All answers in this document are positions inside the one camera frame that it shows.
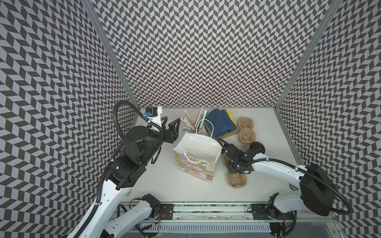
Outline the cartoon animal paper bag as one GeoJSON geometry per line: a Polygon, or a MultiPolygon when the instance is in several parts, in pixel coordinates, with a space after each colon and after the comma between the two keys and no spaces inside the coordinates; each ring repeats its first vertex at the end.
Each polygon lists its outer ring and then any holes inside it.
{"type": "Polygon", "coordinates": [[[184,134],[173,149],[179,170],[208,183],[213,180],[221,151],[221,145],[212,136],[197,132],[184,134]]]}

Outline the black cup lid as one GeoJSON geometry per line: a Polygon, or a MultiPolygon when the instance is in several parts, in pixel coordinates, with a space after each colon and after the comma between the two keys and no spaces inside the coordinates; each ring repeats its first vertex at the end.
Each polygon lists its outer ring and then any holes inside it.
{"type": "Polygon", "coordinates": [[[263,154],[266,152],[265,146],[262,143],[257,141],[250,144],[250,149],[253,149],[263,154]]]}

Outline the pulp cup carrier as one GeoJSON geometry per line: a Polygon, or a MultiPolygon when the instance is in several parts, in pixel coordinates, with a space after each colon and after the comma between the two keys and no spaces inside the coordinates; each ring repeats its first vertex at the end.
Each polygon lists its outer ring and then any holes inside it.
{"type": "Polygon", "coordinates": [[[243,188],[247,185],[247,179],[245,174],[229,172],[226,173],[227,182],[232,188],[243,188]]]}

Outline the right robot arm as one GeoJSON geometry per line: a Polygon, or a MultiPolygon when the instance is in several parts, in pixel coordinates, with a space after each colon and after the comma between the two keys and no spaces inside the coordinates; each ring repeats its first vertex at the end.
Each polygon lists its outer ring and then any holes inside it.
{"type": "Polygon", "coordinates": [[[354,209],[349,200],[338,191],[319,165],[294,165],[271,158],[263,153],[262,144],[242,151],[221,138],[217,138],[216,141],[221,146],[222,154],[228,158],[226,165],[229,173],[265,173],[296,188],[285,194],[276,192],[269,198],[265,205],[268,218],[276,220],[279,216],[293,211],[311,211],[323,217],[328,216],[330,212],[347,216],[353,214],[354,209]]]}

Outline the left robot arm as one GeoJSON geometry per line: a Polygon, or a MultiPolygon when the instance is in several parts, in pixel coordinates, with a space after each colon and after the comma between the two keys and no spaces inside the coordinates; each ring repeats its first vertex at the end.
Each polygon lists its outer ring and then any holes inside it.
{"type": "Polygon", "coordinates": [[[136,228],[146,238],[155,237],[146,230],[171,219],[169,208],[152,194],[138,199],[138,204],[126,209],[122,199],[131,192],[148,164],[154,164],[164,143],[174,143],[179,136],[180,119],[167,124],[161,117],[161,107],[147,107],[142,113],[127,100],[118,102],[113,108],[113,121],[120,137],[120,144],[105,167],[96,198],[79,224],[68,234],[69,238],[121,238],[136,228]],[[118,111],[122,105],[132,108],[146,123],[123,132],[118,111]]]}

